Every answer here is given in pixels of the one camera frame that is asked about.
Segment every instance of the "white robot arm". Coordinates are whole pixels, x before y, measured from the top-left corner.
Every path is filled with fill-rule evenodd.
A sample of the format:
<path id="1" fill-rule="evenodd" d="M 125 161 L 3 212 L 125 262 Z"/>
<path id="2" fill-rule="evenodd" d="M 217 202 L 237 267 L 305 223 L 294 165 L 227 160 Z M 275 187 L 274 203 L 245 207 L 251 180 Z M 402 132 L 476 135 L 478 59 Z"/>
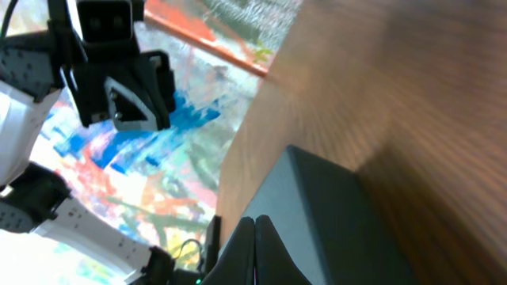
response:
<path id="1" fill-rule="evenodd" d="M 55 174 L 29 156 L 57 90 L 40 103 L 0 81 L 0 185 L 13 190 L 0 199 L 0 229 L 39 234 L 66 243 L 111 268 L 126 284 L 143 278 L 153 251 L 113 229 L 71 196 Z M 165 266 L 173 261 L 166 255 Z"/>
<path id="2" fill-rule="evenodd" d="M 48 31 L 6 37 L 15 3 L 0 38 L 0 192 L 11 188 L 0 196 L 0 230 L 64 242 L 127 284 L 166 285 L 177 274 L 200 278 L 174 271 L 167 252 L 112 228 L 72 197 L 60 177 L 29 161 L 44 120 L 66 87 L 85 127 L 107 119 L 120 131 L 170 127 L 169 58 L 160 51 L 141 53 L 133 32 L 132 22 L 143 18 L 143 1 L 79 2 L 81 40 L 66 0 L 48 0 Z"/>

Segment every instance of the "wood grain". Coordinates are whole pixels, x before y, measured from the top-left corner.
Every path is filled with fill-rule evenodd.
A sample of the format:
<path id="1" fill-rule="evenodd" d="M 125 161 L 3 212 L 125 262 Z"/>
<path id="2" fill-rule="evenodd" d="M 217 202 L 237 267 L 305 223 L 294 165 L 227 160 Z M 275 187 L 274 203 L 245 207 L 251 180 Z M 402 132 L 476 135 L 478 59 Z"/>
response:
<path id="1" fill-rule="evenodd" d="M 358 173 L 422 283 L 507 280 L 506 92 L 507 2 L 306 0 L 223 162 L 222 241 L 292 143 Z"/>

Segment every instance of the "black cable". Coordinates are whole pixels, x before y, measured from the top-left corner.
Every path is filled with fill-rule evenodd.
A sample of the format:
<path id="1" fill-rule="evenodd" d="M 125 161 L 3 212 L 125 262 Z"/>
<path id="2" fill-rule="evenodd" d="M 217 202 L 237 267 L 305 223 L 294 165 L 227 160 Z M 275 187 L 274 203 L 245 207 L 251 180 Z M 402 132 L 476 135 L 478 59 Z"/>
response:
<path id="1" fill-rule="evenodd" d="M 10 0 L 9 5 L 7 6 L 6 13 L 3 15 L 2 33 L 0 33 L 1 41 L 3 41 L 7 37 L 7 30 L 9 29 L 10 18 L 13 16 L 16 4 L 17 0 Z"/>
<path id="2" fill-rule="evenodd" d="M 199 273 L 202 273 L 202 267 L 204 265 L 204 258 L 203 258 L 203 246 L 202 244 L 200 243 L 200 241 L 196 240 L 196 239 L 193 239 L 193 238 L 190 238 L 186 241 L 184 241 L 182 244 L 181 244 L 181 247 L 180 247 L 180 253 L 177 255 L 176 258 L 174 258 L 175 260 L 180 258 L 181 256 L 181 252 L 183 251 L 183 248 L 185 247 L 185 245 L 187 245 L 188 243 L 190 242 L 194 242 L 195 244 L 197 244 L 197 247 L 199 248 L 199 264 L 197 264 L 197 271 Z"/>

